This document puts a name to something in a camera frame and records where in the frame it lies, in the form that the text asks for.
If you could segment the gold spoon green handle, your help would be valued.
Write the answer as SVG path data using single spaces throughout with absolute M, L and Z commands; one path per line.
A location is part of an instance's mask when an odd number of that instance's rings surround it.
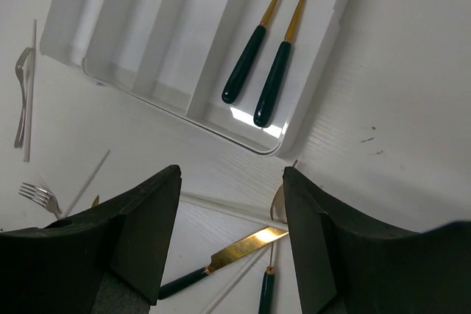
M 258 127 L 266 127 L 271 121 L 273 112 L 275 111 L 280 88 L 286 74 L 291 49 L 305 3 L 306 0 L 298 1 L 291 17 L 290 24 L 288 25 L 288 29 L 286 30 L 283 41 L 279 45 L 272 67 L 270 68 L 269 74 L 266 78 L 253 115 L 253 123 Z
M 244 50 L 229 75 L 221 94 L 221 99 L 225 104 L 234 103 L 244 88 L 244 84 L 264 41 L 278 2 L 279 0 L 270 1 L 260 23 L 256 26 L 254 32 L 250 36 Z

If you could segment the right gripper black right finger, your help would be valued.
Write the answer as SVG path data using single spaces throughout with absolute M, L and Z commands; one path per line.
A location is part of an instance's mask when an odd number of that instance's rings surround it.
M 283 173 L 304 313 L 468 313 L 470 223 L 412 232 L 338 200 L 296 168 Z

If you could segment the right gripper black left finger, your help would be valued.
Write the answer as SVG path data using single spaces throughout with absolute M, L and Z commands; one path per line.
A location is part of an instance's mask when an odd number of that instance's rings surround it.
M 3 313 L 148 313 L 157 303 L 180 200 L 170 165 L 44 228 L 1 234 Z

